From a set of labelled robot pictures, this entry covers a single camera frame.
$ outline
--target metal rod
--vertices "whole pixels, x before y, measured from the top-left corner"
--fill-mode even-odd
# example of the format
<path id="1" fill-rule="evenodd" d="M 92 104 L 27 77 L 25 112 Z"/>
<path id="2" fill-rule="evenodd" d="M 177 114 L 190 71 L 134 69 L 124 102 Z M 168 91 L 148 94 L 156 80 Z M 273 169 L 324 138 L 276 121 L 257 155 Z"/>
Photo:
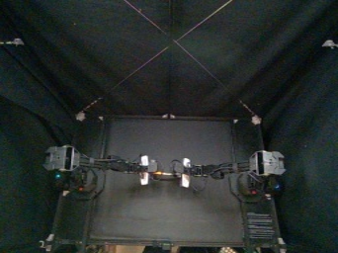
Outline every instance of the metal rod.
<path id="1" fill-rule="evenodd" d="M 133 72 L 112 87 L 112 90 L 116 89 L 126 79 L 129 79 L 166 50 L 168 50 L 168 46 L 156 53 L 156 55 L 145 62 L 142 63 L 142 65 L 140 67 L 137 67 Z"/>
<path id="2" fill-rule="evenodd" d="M 233 0 L 227 1 L 177 39 L 178 42 L 215 14 L 232 2 Z"/>

